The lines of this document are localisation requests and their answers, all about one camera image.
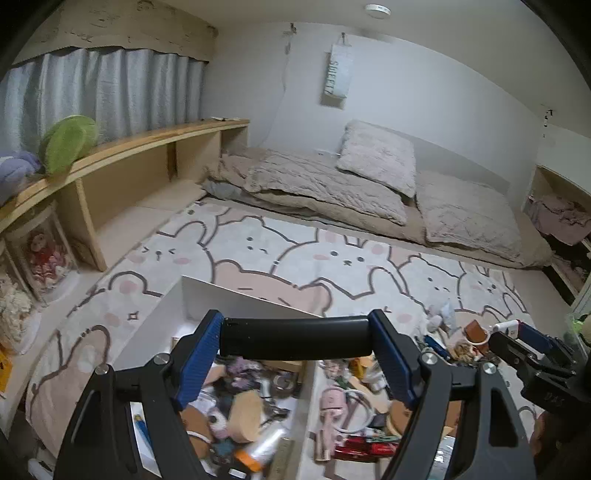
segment smoke detector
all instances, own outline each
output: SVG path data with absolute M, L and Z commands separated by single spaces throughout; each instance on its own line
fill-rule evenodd
M 383 5 L 378 5 L 378 4 L 365 5 L 365 12 L 370 17 L 379 18 L 379 19 L 388 18 L 391 13 L 390 9 L 388 7 L 385 7 Z

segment gray curtain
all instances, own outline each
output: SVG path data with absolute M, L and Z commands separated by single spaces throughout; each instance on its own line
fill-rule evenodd
M 68 115 L 99 125 L 99 142 L 199 119 L 204 62 L 152 50 L 69 48 L 12 68 L 0 83 L 0 150 L 37 153 Z

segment pink cloth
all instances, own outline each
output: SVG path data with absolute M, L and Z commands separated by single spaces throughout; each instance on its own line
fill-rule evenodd
M 567 245 L 578 244 L 591 233 L 591 216 L 577 210 L 573 202 L 555 195 L 534 201 L 530 218 L 541 233 L 553 235 Z

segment green plush toy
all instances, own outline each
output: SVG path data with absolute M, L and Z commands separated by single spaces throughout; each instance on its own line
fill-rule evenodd
M 48 175 L 66 171 L 96 145 L 99 130 L 92 118 L 71 115 L 53 125 L 41 143 L 40 157 Z

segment play mat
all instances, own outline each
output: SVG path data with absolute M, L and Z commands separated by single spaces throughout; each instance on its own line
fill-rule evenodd
M 50 339 L 28 387 L 27 418 L 55 455 L 94 367 L 117 358 L 181 275 L 319 316 L 379 308 L 408 335 L 429 305 L 446 300 L 463 325 L 533 325 L 505 272 L 196 202 L 121 259 Z M 501 371 L 531 433 L 539 409 L 519 396 L 514 372 Z

